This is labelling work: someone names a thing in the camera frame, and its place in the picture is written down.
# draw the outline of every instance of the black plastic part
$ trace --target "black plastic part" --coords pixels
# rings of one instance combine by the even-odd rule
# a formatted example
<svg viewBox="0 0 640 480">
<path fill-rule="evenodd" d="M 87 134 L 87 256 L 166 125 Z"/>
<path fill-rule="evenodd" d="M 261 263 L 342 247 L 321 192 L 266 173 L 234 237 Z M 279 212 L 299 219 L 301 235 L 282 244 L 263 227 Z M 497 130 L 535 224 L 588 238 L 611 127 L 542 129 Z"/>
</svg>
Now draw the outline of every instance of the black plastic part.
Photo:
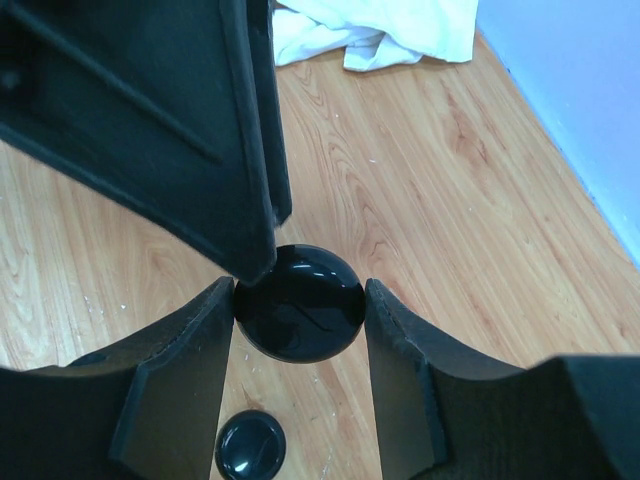
<svg viewBox="0 0 640 480">
<path fill-rule="evenodd" d="M 385 479 L 639 478 L 639 357 L 562 356 L 522 370 L 429 324 L 379 281 L 366 296 Z"/>
<path fill-rule="evenodd" d="M 271 480 L 287 451 L 282 427 L 268 413 L 247 410 L 231 417 L 216 442 L 216 466 L 225 480 Z"/>
<path fill-rule="evenodd" d="M 209 478 L 233 281 L 66 368 L 0 369 L 3 480 Z"/>
<path fill-rule="evenodd" d="M 270 0 L 0 3 L 0 139 L 247 283 L 291 197 Z"/>
<path fill-rule="evenodd" d="M 364 290 L 351 267 L 322 248 L 278 248 L 273 269 L 256 285 L 239 283 L 234 312 L 261 352 L 310 363 L 347 348 L 364 321 Z"/>
</svg>

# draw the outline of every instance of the white cloth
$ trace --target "white cloth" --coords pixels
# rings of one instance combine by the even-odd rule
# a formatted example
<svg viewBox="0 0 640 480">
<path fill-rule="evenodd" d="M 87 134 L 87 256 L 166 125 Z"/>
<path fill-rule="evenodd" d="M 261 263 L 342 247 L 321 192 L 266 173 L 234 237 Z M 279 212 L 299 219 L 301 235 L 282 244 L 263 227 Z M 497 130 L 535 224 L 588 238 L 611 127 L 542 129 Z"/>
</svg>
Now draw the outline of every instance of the white cloth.
<svg viewBox="0 0 640 480">
<path fill-rule="evenodd" d="M 344 68 L 417 63 L 423 55 L 467 62 L 478 0 L 279 0 L 273 17 L 277 66 L 347 47 Z"/>
</svg>

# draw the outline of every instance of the blue wall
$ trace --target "blue wall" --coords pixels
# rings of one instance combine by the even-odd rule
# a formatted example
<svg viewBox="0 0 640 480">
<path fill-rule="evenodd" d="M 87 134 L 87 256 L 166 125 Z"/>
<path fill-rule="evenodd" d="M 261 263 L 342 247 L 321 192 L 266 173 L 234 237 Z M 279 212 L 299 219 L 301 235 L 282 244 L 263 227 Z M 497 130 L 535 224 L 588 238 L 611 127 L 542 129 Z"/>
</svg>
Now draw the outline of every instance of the blue wall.
<svg viewBox="0 0 640 480">
<path fill-rule="evenodd" d="M 480 0 L 478 27 L 640 265 L 640 0 Z"/>
</svg>

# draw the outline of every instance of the wooden floor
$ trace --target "wooden floor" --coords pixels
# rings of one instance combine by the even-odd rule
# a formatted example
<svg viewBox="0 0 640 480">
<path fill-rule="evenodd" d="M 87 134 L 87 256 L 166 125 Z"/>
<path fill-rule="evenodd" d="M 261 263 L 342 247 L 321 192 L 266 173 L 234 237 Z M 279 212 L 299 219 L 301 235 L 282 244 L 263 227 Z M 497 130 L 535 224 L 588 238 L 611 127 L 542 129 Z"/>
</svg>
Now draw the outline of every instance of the wooden floor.
<svg viewBox="0 0 640 480">
<path fill-rule="evenodd" d="M 518 365 L 640 349 L 640 275 L 482 40 L 467 65 L 351 74 L 336 52 L 278 80 L 294 195 L 281 243 L 336 252 Z M 0 196 L 0 364 L 66 364 L 222 273 L 5 145 Z M 364 335 L 297 366 L 236 332 L 221 420 L 247 407 L 286 430 L 278 478 L 380 478 Z"/>
</svg>

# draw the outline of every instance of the glossy black dome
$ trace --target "glossy black dome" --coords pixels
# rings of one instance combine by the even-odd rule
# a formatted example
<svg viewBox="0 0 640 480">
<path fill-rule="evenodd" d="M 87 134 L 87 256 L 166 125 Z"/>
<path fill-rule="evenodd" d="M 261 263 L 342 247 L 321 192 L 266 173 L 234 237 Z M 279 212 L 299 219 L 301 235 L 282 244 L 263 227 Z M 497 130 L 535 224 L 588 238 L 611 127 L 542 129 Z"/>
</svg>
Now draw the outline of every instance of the glossy black dome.
<svg viewBox="0 0 640 480">
<path fill-rule="evenodd" d="M 364 290 L 340 257 L 309 245 L 278 248 L 273 269 L 256 285 L 239 283 L 234 310 L 240 329 L 279 360 L 326 360 L 348 347 L 364 321 Z"/>
</svg>

